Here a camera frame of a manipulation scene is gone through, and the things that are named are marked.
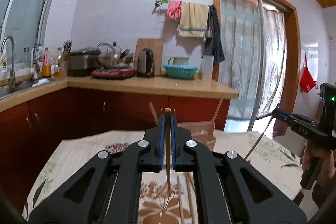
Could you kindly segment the pink rubber glove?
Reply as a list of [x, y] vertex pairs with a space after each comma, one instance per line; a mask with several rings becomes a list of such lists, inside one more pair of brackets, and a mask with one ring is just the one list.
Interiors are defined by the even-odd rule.
[[179, 20], [182, 13], [181, 1], [169, 1], [167, 8], [167, 16], [171, 20]]

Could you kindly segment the wooden countertop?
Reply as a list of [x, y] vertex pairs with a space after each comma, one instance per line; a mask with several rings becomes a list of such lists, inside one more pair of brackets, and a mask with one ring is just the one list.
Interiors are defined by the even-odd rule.
[[82, 88], [124, 93], [139, 93], [174, 97], [237, 99], [239, 93], [215, 80], [177, 80], [167, 77], [151, 79], [132, 77], [125, 80], [103, 80], [92, 77], [66, 77], [50, 84], [28, 88], [1, 98], [1, 112], [32, 99], [65, 88]]

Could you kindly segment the red hanging bag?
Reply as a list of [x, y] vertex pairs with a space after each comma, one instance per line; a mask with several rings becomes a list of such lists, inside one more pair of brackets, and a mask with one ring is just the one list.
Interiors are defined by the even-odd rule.
[[307, 55], [304, 55], [303, 69], [301, 79], [299, 81], [299, 86], [302, 92], [308, 93], [314, 88], [317, 88], [317, 81], [315, 81], [310, 74], [310, 71], [307, 67]]

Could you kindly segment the white spray bottle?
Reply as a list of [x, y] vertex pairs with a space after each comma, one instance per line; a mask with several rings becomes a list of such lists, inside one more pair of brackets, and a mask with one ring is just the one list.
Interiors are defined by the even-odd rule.
[[0, 57], [0, 73], [7, 72], [7, 54], [6, 52], [1, 53]]

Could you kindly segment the steel rice cooker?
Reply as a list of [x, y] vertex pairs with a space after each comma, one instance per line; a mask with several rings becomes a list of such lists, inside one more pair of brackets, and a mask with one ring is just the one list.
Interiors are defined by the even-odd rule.
[[101, 51], [94, 47], [72, 51], [69, 56], [68, 75], [72, 77], [90, 76], [99, 67], [97, 62]]

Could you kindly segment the floral tablecloth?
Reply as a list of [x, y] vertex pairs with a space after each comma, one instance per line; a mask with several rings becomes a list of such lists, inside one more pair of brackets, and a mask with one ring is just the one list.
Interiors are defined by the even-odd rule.
[[186, 209], [182, 186], [149, 184], [163, 169], [163, 127], [118, 153], [98, 152], [30, 213], [29, 223], [305, 223], [304, 212], [234, 151], [217, 153], [188, 130], [171, 129], [173, 170], [191, 173], [195, 201]]

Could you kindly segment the dark hanging cloth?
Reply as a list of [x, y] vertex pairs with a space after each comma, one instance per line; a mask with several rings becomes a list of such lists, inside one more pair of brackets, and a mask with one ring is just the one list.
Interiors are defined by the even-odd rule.
[[205, 38], [204, 55], [212, 56], [214, 58], [213, 66], [217, 66], [225, 60], [225, 57], [221, 42], [221, 26], [214, 5], [209, 6]]

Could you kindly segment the sheer patterned curtain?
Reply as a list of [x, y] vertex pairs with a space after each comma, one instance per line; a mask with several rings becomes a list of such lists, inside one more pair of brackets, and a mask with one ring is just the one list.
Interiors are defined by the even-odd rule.
[[219, 81], [236, 90], [225, 132], [259, 130], [281, 100], [286, 71], [286, 8], [271, 0], [220, 0], [225, 61]]

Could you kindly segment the kitchen window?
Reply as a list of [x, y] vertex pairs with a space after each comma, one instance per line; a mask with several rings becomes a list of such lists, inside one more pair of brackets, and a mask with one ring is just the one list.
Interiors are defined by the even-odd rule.
[[1, 0], [1, 39], [7, 35], [7, 72], [11, 68], [26, 69], [32, 51], [41, 55], [45, 44], [46, 22], [51, 0]]

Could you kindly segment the red kitchen cabinets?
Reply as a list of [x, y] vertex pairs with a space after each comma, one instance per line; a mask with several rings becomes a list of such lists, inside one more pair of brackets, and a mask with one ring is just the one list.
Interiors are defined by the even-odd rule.
[[[169, 107], [179, 122], [212, 120], [218, 99], [65, 88], [1, 112], [1, 188], [18, 210], [53, 151], [65, 139], [154, 127], [149, 108]], [[224, 128], [229, 100], [215, 120]]]

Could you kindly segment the beige hanging towel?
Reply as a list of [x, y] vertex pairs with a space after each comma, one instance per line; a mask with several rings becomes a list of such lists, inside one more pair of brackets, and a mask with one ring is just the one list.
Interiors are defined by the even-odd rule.
[[207, 27], [208, 6], [183, 1], [181, 8], [178, 35], [184, 38], [203, 38]]

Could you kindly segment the stainless electric kettle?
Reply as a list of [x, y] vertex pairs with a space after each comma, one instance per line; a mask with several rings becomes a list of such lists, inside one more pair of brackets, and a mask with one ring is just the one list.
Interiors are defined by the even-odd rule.
[[153, 78], [155, 76], [155, 60], [153, 51], [144, 48], [137, 59], [137, 77]]

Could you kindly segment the oil bottle red label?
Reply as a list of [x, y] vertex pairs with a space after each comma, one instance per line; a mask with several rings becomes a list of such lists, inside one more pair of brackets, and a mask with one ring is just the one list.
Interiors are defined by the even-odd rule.
[[50, 52], [49, 48], [45, 47], [42, 58], [42, 77], [51, 77], [51, 62], [50, 62]]

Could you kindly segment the wooden cutting board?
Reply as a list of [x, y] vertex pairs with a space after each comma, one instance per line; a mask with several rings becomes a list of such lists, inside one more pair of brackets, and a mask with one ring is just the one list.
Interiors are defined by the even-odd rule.
[[137, 66], [138, 56], [141, 50], [149, 48], [154, 54], [155, 61], [155, 76], [161, 75], [162, 53], [163, 53], [163, 39], [154, 38], [139, 38], [134, 54], [134, 65]]

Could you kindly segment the knife block with scissors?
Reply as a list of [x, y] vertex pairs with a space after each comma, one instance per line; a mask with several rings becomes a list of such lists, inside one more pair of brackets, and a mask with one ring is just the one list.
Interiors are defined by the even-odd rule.
[[63, 72], [62, 77], [68, 76], [68, 67], [69, 67], [69, 58], [70, 58], [70, 52], [72, 48], [72, 41], [66, 40], [63, 43], [63, 54], [62, 54], [62, 61], [63, 61]]

